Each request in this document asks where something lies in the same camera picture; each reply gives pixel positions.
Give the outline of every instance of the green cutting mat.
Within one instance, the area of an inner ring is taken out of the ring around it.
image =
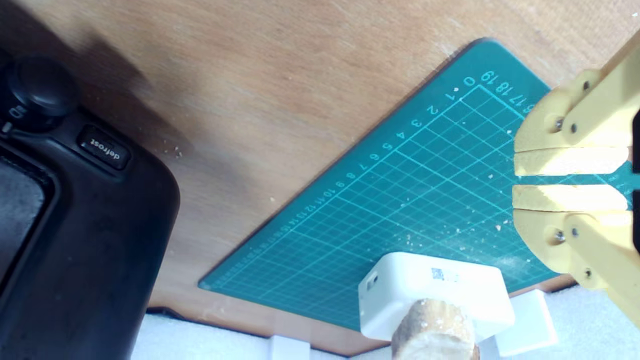
[[[359,330],[358,283],[389,252],[497,266],[509,291],[555,276],[513,227],[511,186],[632,187],[629,167],[513,174],[513,136],[547,92],[500,44],[474,42],[199,286]]]

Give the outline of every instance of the qr code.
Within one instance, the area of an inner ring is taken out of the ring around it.
[[[431,276],[434,280],[444,281],[444,272],[442,269],[431,268]]]

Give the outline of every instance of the black screen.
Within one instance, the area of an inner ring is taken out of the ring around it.
[[[40,183],[0,151],[0,280],[45,203]]]

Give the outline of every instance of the white plastic box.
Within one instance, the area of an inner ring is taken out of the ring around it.
[[[384,255],[358,285],[360,330],[390,341],[411,305],[437,299],[460,306],[474,321],[476,341],[511,327],[515,316],[500,269],[431,256]]]

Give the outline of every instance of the white block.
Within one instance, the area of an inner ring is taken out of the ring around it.
[[[532,290],[512,298],[511,304],[516,323],[495,336],[500,356],[515,356],[558,342],[545,293]]]
[[[269,339],[269,360],[309,360],[309,343],[274,335]]]
[[[360,330],[377,340],[390,341],[420,299],[461,307],[473,318],[476,341],[515,321],[500,269],[407,252],[384,255],[358,285],[358,296]]]

